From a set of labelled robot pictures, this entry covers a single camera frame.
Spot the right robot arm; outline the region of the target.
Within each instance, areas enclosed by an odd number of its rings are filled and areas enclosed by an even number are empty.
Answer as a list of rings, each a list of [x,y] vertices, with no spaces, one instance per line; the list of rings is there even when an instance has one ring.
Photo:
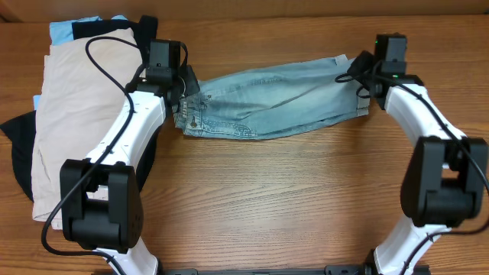
[[[422,80],[406,73],[407,38],[379,34],[338,83],[357,81],[403,129],[414,149],[403,178],[403,215],[362,265],[327,266],[327,274],[428,274],[418,261],[442,236],[475,218],[488,191],[488,144],[454,127],[436,108]]]

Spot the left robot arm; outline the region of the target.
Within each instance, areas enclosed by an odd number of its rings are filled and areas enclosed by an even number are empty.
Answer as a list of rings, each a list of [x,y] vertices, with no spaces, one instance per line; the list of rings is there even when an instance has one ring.
[[[126,85],[117,82],[125,103],[99,144],[81,160],[60,169],[63,236],[82,249],[79,256],[100,256],[115,274],[161,274],[160,261],[141,232],[144,211],[138,165],[148,155],[172,106],[199,91],[188,65],[188,50],[176,40],[152,40],[149,60]]]

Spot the light blue denim shorts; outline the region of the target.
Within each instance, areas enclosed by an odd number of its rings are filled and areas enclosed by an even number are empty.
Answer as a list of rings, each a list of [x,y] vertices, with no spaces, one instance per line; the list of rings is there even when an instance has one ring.
[[[194,137],[267,140],[367,115],[359,83],[335,81],[351,63],[339,55],[202,81],[173,107],[175,125]]]

